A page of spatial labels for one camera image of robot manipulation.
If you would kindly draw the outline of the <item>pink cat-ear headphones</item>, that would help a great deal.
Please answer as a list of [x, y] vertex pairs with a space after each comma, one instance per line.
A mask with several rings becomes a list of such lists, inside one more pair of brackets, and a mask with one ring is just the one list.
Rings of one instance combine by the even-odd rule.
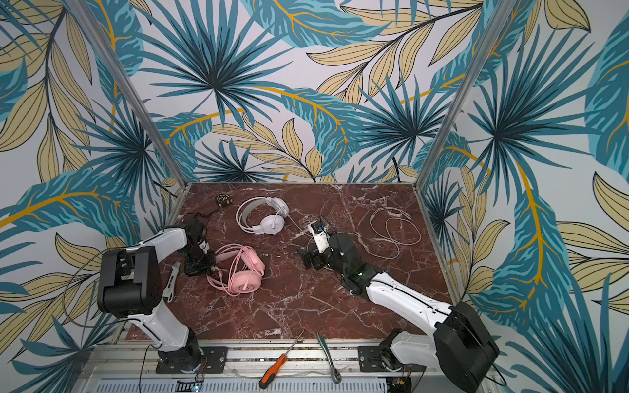
[[[223, 280], [224, 271], [218, 266], [225, 261], [230, 262], [226, 282]], [[232, 297], [257, 291], [265, 275], [265, 264], [256, 251], [237, 243], [227, 244], [216, 251], [215, 268], [219, 278], [207, 276], [206, 281], [213, 288]]]

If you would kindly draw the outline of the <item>white headphones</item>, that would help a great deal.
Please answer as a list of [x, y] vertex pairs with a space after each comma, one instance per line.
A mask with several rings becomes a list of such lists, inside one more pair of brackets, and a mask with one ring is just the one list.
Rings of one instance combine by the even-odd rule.
[[[256, 215], [260, 220], [253, 223], [250, 220], [254, 211], [264, 206], [272, 209], [268, 215]], [[290, 209], [288, 204], [281, 198], [270, 196], [258, 196], [244, 201], [236, 212], [236, 222], [240, 229], [247, 234], [254, 235], [275, 235], [280, 233], [289, 218]]]

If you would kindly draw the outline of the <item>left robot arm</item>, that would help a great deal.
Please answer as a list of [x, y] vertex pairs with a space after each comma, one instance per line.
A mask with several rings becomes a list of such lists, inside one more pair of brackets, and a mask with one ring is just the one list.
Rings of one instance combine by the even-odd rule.
[[202, 222], [190, 219], [168, 226], [135, 246], [103, 252], [97, 304], [104, 314], [143, 331], [168, 370], [196, 373], [204, 363], [198, 339], [170, 311], [163, 296], [159, 264], [175, 252], [183, 255], [194, 273], [205, 273], [216, 263]]

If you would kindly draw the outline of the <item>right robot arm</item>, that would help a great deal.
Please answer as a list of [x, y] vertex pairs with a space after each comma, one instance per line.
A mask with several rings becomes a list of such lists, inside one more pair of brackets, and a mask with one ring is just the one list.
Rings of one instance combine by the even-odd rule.
[[313, 239], [314, 247], [296, 250], [306, 268], [331, 269], [350, 294], [389, 309], [421, 330], [419, 335], [393, 330], [365, 357], [368, 371], [434, 368], [461, 391], [478, 390], [500, 351], [472, 306], [463, 301], [452, 306], [399, 283], [363, 261], [347, 234], [322, 231]]

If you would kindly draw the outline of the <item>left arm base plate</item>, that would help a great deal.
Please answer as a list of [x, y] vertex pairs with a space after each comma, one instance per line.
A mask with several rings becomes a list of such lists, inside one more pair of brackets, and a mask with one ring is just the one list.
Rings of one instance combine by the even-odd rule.
[[226, 346], [202, 346], [170, 352], [157, 352], [157, 374], [221, 374], [227, 360]]

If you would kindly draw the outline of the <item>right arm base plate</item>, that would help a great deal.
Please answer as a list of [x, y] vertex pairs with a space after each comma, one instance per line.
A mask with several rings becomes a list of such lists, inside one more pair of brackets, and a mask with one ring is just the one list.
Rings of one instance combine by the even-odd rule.
[[362, 371], [362, 373], [396, 373], [409, 370], [411, 372], [426, 370], [426, 367], [422, 365], [403, 365], [388, 347], [359, 346], [357, 350], [360, 371]]

